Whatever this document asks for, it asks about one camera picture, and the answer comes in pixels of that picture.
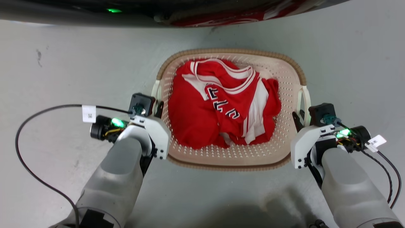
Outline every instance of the brown woven rim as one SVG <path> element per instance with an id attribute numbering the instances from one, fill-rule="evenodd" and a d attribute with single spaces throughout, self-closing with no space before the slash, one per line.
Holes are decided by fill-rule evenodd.
<path id="1" fill-rule="evenodd" d="M 255 56 L 265 56 L 271 58 L 278 58 L 284 60 L 290 64 L 294 70 L 297 72 L 301 85 L 306 86 L 307 80 L 305 79 L 305 74 L 302 71 L 301 67 L 290 57 L 275 53 L 275 52 L 264 52 L 259 50 L 249 50 L 249 49 L 233 49 L 233 48 L 210 48 L 210 49 L 194 49 L 194 50 L 187 50 L 178 52 L 172 56 L 170 56 L 160 67 L 158 75 L 156 77 L 157 80 L 161 80 L 163 73 L 166 71 L 167 66 L 174 60 L 188 55 L 195 55 L 195 54 L 208 54 L 208 53 L 232 53 L 232 54 L 248 54 L 248 55 L 255 55 Z M 180 161 L 175 159 L 170 154 L 167 156 L 167 160 L 172 162 L 175 165 L 187 167 L 187 168 L 194 168 L 194 169 L 202 169 L 202 170 L 216 170 L 216 171 L 240 171 L 240 172 L 247 172 L 247 171 L 261 171 L 261 170 L 272 170 L 279 167 L 284 166 L 285 164 L 291 161 L 291 153 L 289 153 L 285 158 L 281 161 L 276 163 L 267 164 L 267 165 L 259 165 L 259 166 L 215 166 L 215 165 L 203 165 L 203 164 L 196 164 L 190 163 L 185 161 Z"/>

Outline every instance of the floor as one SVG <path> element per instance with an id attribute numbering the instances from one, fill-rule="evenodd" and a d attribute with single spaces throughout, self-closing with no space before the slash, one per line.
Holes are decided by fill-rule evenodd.
<path id="1" fill-rule="evenodd" d="M 400 166 L 405 159 L 404 7 L 402 0 L 352 0 L 293 17 L 212 29 L 32 27 L 0 21 L 2 224 L 48 227 L 71 210 L 18 162 L 13 141 L 25 118 L 66 103 L 125 109 L 132 93 L 151 91 L 170 55 L 193 48 L 243 47 L 290 56 L 306 73 L 312 103 L 333 103 L 347 125 L 383 135 L 388 142 L 380 150 L 405 176 Z M 80 109 L 60 110 L 33 120 L 20 139 L 31 169 L 73 201 L 111 147 L 91 139 L 89 127 L 81 122 Z M 362 154 L 353 156 L 388 195 L 383 170 Z M 394 212 L 405 214 L 404 195 Z M 315 218 L 336 227 L 308 170 L 286 165 L 265 172 L 214 172 L 156 160 L 126 227 L 298 228 Z"/>

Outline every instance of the laundry basket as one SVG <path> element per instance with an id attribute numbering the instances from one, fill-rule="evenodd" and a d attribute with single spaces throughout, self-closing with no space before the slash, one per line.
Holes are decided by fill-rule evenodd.
<path id="1" fill-rule="evenodd" d="M 279 82 L 281 112 L 275 118 L 275 130 L 269 142 L 257 145 L 210 145 L 199 150 L 179 145 L 172 135 L 167 159 L 179 166 L 222 171 L 269 170 L 290 161 L 290 142 L 296 135 L 292 112 L 305 107 L 304 126 L 309 125 L 311 106 L 302 69 L 291 58 L 272 52 L 247 49 L 196 49 L 171 56 L 159 70 L 152 96 L 164 102 L 162 120 L 170 128 L 168 100 L 172 94 L 176 70 L 189 60 L 218 58 L 239 67 L 252 66 L 257 72 L 268 71 Z"/>

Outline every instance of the green led light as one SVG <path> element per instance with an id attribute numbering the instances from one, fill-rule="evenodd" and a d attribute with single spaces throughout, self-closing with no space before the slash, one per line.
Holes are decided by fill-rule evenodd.
<path id="1" fill-rule="evenodd" d="M 124 122 L 122 122 L 121 120 L 119 120 L 119 119 L 117 119 L 117 118 L 112 119 L 112 120 L 111 120 L 111 123 L 112 123 L 113 125 L 115 125 L 116 127 L 120 127 L 120 128 L 125 127 Z"/>
<path id="2" fill-rule="evenodd" d="M 122 13 L 122 11 L 119 10 L 119 9 L 107 9 L 107 10 L 112 12 L 112 13 Z"/>
<path id="3" fill-rule="evenodd" d="M 342 135 L 348 136 L 350 134 L 350 130 L 349 129 L 344 129 L 344 130 L 339 131 L 339 133 L 342 134 Z"/>

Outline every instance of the black cable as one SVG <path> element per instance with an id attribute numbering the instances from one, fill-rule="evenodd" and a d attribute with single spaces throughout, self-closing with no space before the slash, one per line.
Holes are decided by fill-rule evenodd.
<path id="1" fill-rule="evenodd" d="M 368 145 L 370 144 L 369 142 L 367 142 L 366 140 L 364 140 L 364 138 L 363 138 L 362 136 L 357 135 L 355 132 L 353 132 L 349 127 L 345 126 L 343 123 L 337 122 L 337 124 L 339 124 L 340 126 L 346 128 L 346 129 L 349 129 L 351 133 L 353 133 L 354 135 L 358 136 L 358 137 L 360 138 L 360 140 L 363 141 L 364 143 L 366 143 L 366 144 L 368 144 Z M 360 151 L 362 151 L 364 154 L 366 154 L 366 155 L 368 155 L 369 157 L 371 157 L 371 155 L 365 153 L 365 152 L 357 145 L 357 143 L 354 143 L 354 144 L 356 145 L 356 147 L 358 147 L 358 148 L 360 149 Z M 390 206 L 390 208 L 392 209 L 392 208 L 394 208 L 394 205 L 395 205 L 396 201 L 398 200 L 399 194 L 401 193 L 401 189 L 402 189 L 402 179 L 401 179 L 401 175 L 399 174 L 399 171 L 398 171 L 398 169 L 395 167 L 395 165 L 394 165 L 383 153 L 381 153 L 380 151 L 377 151 L 377 153 L 378 153 L 382 158 L 384 158 L 385 161 L 387 161 L 387 163 L 394 169 L 395 174 L 396 174 L 396 176 L 398 177 L 398 189 L 397 189 L 397 191 L 396 191 L 394 200 L 392 201 L 392 204 L 391 204 L 391 206 Z M 375 158 L 372 158 L 372 159 L 373 159 L 375 162 L 379 163 L 379 164 L 383 167 L 383 169 L 385 170 L 385 172 L 386 172 L 387 175 L 388 175 L 388 179 L 390 180 L 390 179 L 391 179 L 391 176 L 389 175 L 389 173 L 388 173 L 388 171 L 386 170 L 386 168 L 385 168 L 379 161 L 377 161 Z M 392 195 L 392 182 L 391 182 L 391 180 L 390 180 L 390 196 L 391 196 L 391 195 Z"/>
<path id="2" fill-rule="evenodd" d="M 15 135 L 15 151 L 17 152 L 17 156 L 18 159 L 20 160 L 21 164 L 24 166 L 24 168 L 29 172 L 29 174 L 31 174 L 37 181 L 41 182 L 43 185 L 47 186 L 48 188 L 54 190 L 55 192 L 57 192 L 58 194 L 60 194 L 61 196 L 63 196 L 65 199 L 67 199 L 69 201 L 69 203 L 71 204 L 73 211 L 75 212 L 75 219 L 76 219 L 76 228 L 79 228 L 79 211 L 75 205 L 75 203 L 67 196 L 65 195 L 63 192 L 61 192 L 60 190 L 50 186 L 48 183 L 46 183 L 45 181 L 41 180 L 39 177 L 37 177 L 31 170 L 30 168 L 28 168 L 27 164 L 24 162 L 23 158 L 21 157 L 21 153 L 20 153 L 20 149 L 19 149 L 19 145 L 18 145 L 18 139 L 20 137 L 20 133 L 23 129 L 23 127 L 33 118 L 52 111 L 52 110 L 56 110 L 56 109 L 60 109 L 60 108 L 71 108 L 71 107 L 81 107 L 82 105 L 79 104 L 70 104 L 70 105 L 60 105 L 60 106 L 55 106 L 55 107 L 51 107 L 51 108 L 47 108 L 45 110 L 42 110 L 40 112 L 35 113 L 34 115 L 28 117 L 18 128 L 17 134 Z M 120 109 L 116 109 L 116 108 L 110 108 L 110 107 L 105 107 L 105 106 L 96 106 L 96 108 L 101 108 L 101 109 L 106 109 L 106 110 L 112 110 L 112 111 L 117 111 L 117 112 L 124 112 L 124 113 L 128 113 L 130 114 L 130 112 L 128 111 L 124 111 L 124 110 L 120 110 Z"/>

